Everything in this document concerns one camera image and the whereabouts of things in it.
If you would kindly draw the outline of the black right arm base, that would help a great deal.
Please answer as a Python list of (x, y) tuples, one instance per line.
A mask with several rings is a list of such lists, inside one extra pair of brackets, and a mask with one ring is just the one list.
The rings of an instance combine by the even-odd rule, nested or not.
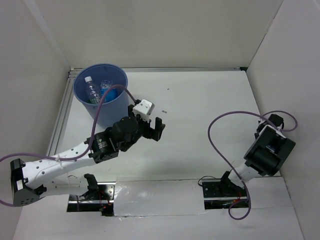
[(240, 202), (234, 208), (248, 208), (247, 193), (243, 188), (228, 187), (220, 179), (206, 176), (197, 183), (203, 192), (205, 210), (228, 209), (233, 203)]

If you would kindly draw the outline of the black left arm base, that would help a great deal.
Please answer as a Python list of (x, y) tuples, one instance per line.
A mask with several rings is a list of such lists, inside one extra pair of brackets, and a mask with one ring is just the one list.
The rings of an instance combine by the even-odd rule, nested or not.
[(70, 194), (67, 203), (67, 213), (99, 212), (101, 216), (114, 216), (116, 182), (99, 182), (98, 191), (91, 196)]

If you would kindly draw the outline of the clear bottle white blue cap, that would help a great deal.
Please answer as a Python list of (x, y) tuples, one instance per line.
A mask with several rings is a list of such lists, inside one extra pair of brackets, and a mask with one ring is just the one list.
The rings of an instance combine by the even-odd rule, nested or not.
[(88, 101), (90, 104), (97, 105), (101, 101), (101, 90), (100, 88), (93, 82), (93, 79), (90, 76), (84, 78), (86, 83), (86, 94), (88, 97)]

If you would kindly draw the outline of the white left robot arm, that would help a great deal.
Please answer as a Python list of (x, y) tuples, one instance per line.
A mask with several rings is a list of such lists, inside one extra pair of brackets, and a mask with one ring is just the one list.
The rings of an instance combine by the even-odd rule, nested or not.
[(54, 155), (53, 159), (30, 162), (19, 158), (12, 160), (10, 182), (13, 206), (23, 207), (44, 197), (65, 194), (94, 199), (100, 192), (95, 176), (90, 173), (74, 176), (71, 172), (114, 159), (141, 137), (159, 141), (164, 129), (161, 118), (156, 117), (155, 126), (151, 127), (149, 115), (130, 105), (128, 116), (76, 147)]

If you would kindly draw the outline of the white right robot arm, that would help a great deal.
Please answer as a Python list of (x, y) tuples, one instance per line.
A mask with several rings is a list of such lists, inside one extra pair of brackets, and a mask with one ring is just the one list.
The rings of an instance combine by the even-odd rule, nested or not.
[(245, 162), (235, 170), (226, 171), (218, 184), (223, 196), (230, 196), (234, 191), (244, 189), (243, 183), (257, 177), (274, 176), (293, 151), (296, 143), (287, 138), (281, 130), (284, 119), (271, 114), (267, 121), (260, 123), (254, 134), (255, 141), (244, 155)]

